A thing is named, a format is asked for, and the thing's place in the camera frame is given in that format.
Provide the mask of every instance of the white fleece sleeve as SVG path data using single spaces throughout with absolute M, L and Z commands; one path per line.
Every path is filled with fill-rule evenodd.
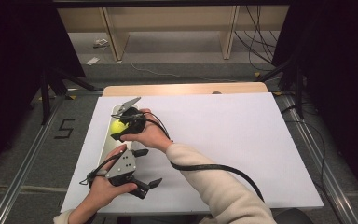
M 170 145 L 166 155 L 177 165 L 214 164 L 195 148 L 182 144 Z M 209 205 L 218 223 L 276 223 L 263 201 L 229 172 L 207 170 L 181 173 Z
M 65 212 L 61 213 L 59 216 L 55 217 L 53 219 L 54 224 L 68 224 L 69 215 L 71 215 L 72 211 L 74 211 L 74 209 L 65 211 Z

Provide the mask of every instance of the white table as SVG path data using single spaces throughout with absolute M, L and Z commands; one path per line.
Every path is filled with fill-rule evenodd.
M 134 97 L 98 100 L 62 211 L 75 208 L 89 192 L 88 186 L 78 182 L 98 166 L 112 109 Z M 151 108 L 175 142 L 194 146 L 217 163 L 245 172 L 270 208 L 323 206 L 270 93 L 144 96 L 137 105 Z M 147 156 L 137 159 L 134 175 L 145 183 L 160 177 L 163 180 L 145 199 L 121 195 L 101 213 L 132 216 L 209 212 L 198 193 L 157 150 L 151 149 Z

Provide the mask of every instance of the yellow-green ball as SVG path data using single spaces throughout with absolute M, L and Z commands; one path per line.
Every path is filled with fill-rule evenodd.
M 121 133 L 128 128 L 128 123 L 124 124 L 119 119 L 110 124 L 110 133 Z

